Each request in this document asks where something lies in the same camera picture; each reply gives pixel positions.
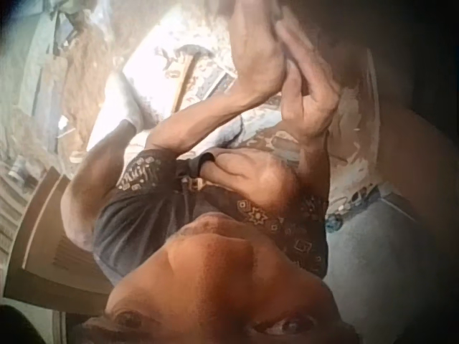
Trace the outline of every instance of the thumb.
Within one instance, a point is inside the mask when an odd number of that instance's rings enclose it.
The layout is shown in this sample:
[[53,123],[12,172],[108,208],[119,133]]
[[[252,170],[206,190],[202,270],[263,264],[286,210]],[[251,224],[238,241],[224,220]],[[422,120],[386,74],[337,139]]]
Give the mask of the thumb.
[[303,116],[303,96],[301,94],[301,73],[296,64],[287,60],[287,77],[282,87],[280,109],[284,120]]

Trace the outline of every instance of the eye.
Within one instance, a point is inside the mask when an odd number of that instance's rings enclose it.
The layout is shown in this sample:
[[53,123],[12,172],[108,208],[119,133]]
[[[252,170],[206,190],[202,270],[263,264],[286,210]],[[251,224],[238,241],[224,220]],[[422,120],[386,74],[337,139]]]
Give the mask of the eye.
[[257,325],[255,330],[266,335],[297,335],[308,332],[316,326],[316,321],[308,315],[287,317],[274,324]]
[[122,312],[116,315],[115,322],[125,328],[137,330],[142,327],[142,316],[137,312]]

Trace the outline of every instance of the man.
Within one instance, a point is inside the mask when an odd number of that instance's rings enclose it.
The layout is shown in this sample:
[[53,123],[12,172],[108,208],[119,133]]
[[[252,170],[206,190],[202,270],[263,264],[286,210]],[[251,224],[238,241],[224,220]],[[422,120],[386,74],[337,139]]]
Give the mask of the man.
[[[123,84],[127,120],[89,152],[62,199],[68,237],[115,285],[105,316],[85,324],[91,343],[358,342],[321,281],[339,87],[291,13],[272,17],[271,1],[236,1],[236,83],[153,128],[118,182],[124,150],[147,122]],[[250,149],[176,160],[280,89],[301,144],[298,170]]]

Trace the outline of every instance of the hammer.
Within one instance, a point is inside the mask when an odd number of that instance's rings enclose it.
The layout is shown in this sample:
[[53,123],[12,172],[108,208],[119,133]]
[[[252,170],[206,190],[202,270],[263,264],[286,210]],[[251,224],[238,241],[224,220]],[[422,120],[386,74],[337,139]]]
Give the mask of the hammer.
[[176,113],[180,109],[181,101],[183,100],[183,96],[185,93],[185,81],[189,79],[191,69],[190,67],[194,65],[194,63],[201,56],[206,55],[212,57],[213,55],[212,52],[207,48],[204,48],[196,44],[185,44],[182,47],[178,48],[176,52],[185,54],[185,63],[183,70],[180,73],[179,85],[175,93],[174,102],[172,103],[172,113]]

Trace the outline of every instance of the nose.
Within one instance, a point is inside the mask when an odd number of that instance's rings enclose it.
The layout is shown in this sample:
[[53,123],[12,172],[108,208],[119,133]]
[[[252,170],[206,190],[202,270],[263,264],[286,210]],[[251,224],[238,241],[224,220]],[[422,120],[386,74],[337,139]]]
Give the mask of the nose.
[[186,236],[169,248],[175,283],[186,288],[194,309],[224,315],[243,312],[250,302],[253,246],[218,234]]

